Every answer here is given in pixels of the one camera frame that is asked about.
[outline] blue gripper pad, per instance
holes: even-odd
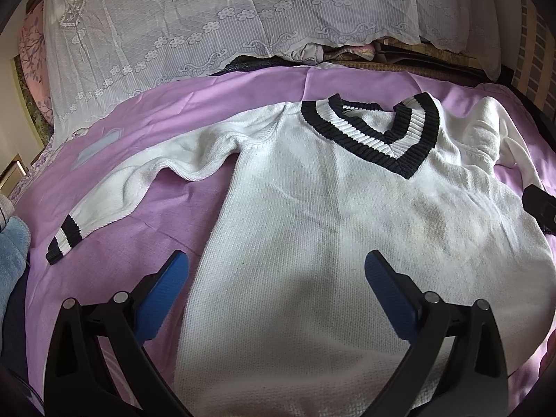
[[[179,252],[135,313],[134,332],[140,345],[156,337],[188,276],[189,259]]]
[[[397,283],[397,274],[392,267],[380,257],[369,252],[365,259],[365,277],[380,302],[390,324],[402,340],[413,343],[419,336],[418,310],[404,294]]]

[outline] sweater sleeve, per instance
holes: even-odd
[[[447,131],[458,146],[463,164],[474,165],[494,175],[494,165],[517,165],[523,188],[536,185],[544,189],[531,160],[529,149],[504,107],[485,97],[465,118],[449,117]]]
[[[71,210],[48,246],[48,263],[62,259],[96,229],[128,216],[163,168],[170,168],[189,181],[207,178],[230,154],[271,138],[280,116],[294,112],[295,105],[298,104],[286,102],[246,111],[129,157]]]

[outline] metal screw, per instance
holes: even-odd
[[[431,304],[438,304],[440,302],[440,296],[438,296],[434,291],[428,291],[425,293],[425,300]]]
[[[128,297],[129,297],[129,294],[127,293],[127,291],[119,291],[118,293],[116,293],[114,295],[114,298],[112,298],[112,299],[114,300],[114,302],[117,302],[118,304],[121,304],[123,302],[126,302]]]
[[[477,300],[477,307],[481,310],[488,310],[490,309],[490,304],[486,300]]]
[[[75,299],[73,298],[68,298],[62,303],[64,309],[71,309],[73,308],[74,305],[75,305]]]

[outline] striped cuff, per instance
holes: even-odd
[[[58,230],[56,236],[48,245],[46,260],[49,264],[54,265],[63,258],[72,248],[83,240],[81,230],[73,220],[71,215],[66,216],[62,224],[62,228]]]

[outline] white lace curtain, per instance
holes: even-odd
[[[45,36],[55,145],[128,97],[239,55],[318,61],[315,44],[422,36],[500,69],[493,0],[46,0]]]

